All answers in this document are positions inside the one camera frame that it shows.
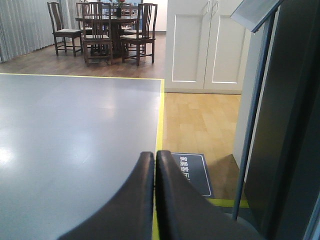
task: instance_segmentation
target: metal pole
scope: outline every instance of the metal pole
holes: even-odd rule
[[[277,10],[275,10],[274,13],[272,13],[264,23],[265,27],[264,27],[263,36],[262,36],[262,44],[261,44],[262,47],[261,47],[260,56],[259,56],[256,79],[254,81],[253,95],[252,95],[252,100],[250,104],[248,124],[245,131],[244,145],[243,145],[242,156],[241,156],[241,164],[239,168],[239,177],[237,181],[234,205],[232,209],[232,219],[234,220],[237,220],[238,218],[240,200],[241,200],[242,190],[244,187],[249,151],[250,151],[250,146],[252,142],[252,135],[254,132],[259,97],[260,97],[262,83],[264,79],[264,73],[266,69],[267,57],[268,57],[268,52],[270,47],[270,41],[271,41],[271,35],[272,35],[273,26],[274,26],[276,11]]]

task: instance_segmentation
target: gray curtain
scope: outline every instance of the gray curtain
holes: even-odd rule
[[[77,0],[57,0],[64,28],[77,29]],[[54,43],[48,0],[0,0],[0,63]]]

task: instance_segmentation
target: gray floor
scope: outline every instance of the gray floor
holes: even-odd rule
[[[0,74],[0,239],[55,240],[104,205],[156,149],[160,89]]]

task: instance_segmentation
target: white cabinet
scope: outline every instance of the white cabinet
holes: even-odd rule
[[[167,92],[242,90],[250,32],[230,19],[241,0],[169,0]]]

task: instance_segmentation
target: wooden chair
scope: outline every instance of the wooden chair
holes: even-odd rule
[[[89,59],[109,59],[110,64],[112,64],[111,4],[105,2],[84,2],[81,4],[81,9],[84,61],[89,66]],[[92,28],[92,34],[88,35],[86,33],[86,26]]]
[[[81,30],[64,28],[63,16],[58,2],[49,1],[47,5],[51,19],[52,34],[54,39],[56,55],[59,55],[58,50],[63,50],[65,54],[67,54],[67,51],[73,51],[73,56],[76,56],[76,52],[83,51]],[[63,38],[62,45],[58,45],[57,38]],[[72,46],[67,45],[66,38],[71,38]],[[80,46],[75,45],[76,38],[80,38]]]
[[[138,5],[138,16],[136,21],[136,30],[133,35],[122,35],[122,62],[125,59],[136,59],[136,65],[140,64],[140,57],[152,57],[152,63],[155,62],[155,29],[157,19],[158,5],[153,3],[142,3]],[[146,44],[151,44],[152,52],[147,54],[146,50],[141,52]],[[129,55],[129,45],[136,45],[135,55]]]
[[[87,3],[87,1],[80,1],[75,3],[76,14],[78,17],[82,16],[82,8],[81,8],[82,3]],[[82,31],[84,30],[84,23],[82,21],[78,21],[78,28]],[[85,30],[87,35],[92,34],[92,28],[89,25],[86,26]]]

